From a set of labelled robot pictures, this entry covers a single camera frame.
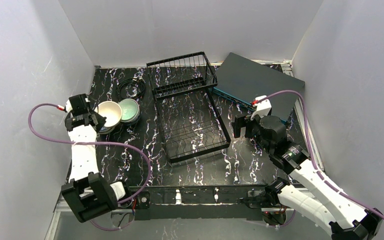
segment black marble table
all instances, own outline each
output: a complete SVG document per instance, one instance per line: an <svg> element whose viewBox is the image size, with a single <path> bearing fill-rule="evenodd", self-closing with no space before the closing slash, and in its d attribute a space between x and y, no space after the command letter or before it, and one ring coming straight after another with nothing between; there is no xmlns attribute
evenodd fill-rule
<svg viewBox="0 0 384 240"><path fill-rule="evenodd" d="M282 71L278 64L268 67ZM100 135L99 138L101 141L133 145L148 155L152 165L152 176L147 183L149 186L261 186L276 177L287 177L270 162L268 155L252 139L233 138L231 121L235 119L235 115L248 111L215 94L212 96L215 105L232 138L230 147L171 166L162 148L163 139L157 127L156 107L146 68L97 69L90 96L98 102L118 102L117 83L132 77L142 77L147 85L143 99L138 100L142 111L140 121L135 126L119 126L110 134ZM288 129L289 138L305 148L295 110L291 112L289 120L292 122ZM129 186L144 184L148 167L138 153L116 146L98 146L96 157L98 169L109 182L123 179Z"/></svg>

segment wall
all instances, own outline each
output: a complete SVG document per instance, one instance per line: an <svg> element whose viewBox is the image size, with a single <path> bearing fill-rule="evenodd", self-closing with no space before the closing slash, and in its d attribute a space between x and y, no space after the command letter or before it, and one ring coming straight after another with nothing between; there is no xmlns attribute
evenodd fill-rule
<svg viewBox="0 0 384 240"><path fill-rule="evenodd" d="M322 0L59 0L93 64L146 63L205 51L292 59Z"/></svg>
<svg viewBox="0 0 384 240"><path fill-rule="evenodd" d="M0 1L0 239L45 237L70 164L69 146L35 137L30 109L89 92L94 66L57 0ZM63 113L35 113L43 134L68 139Z"/></svg>
<svg viewBox="0 0 384 240"><path fill-rule="evenodd" d="M384 1L325 0L293 69L327 174L384 213Z"/></svg>

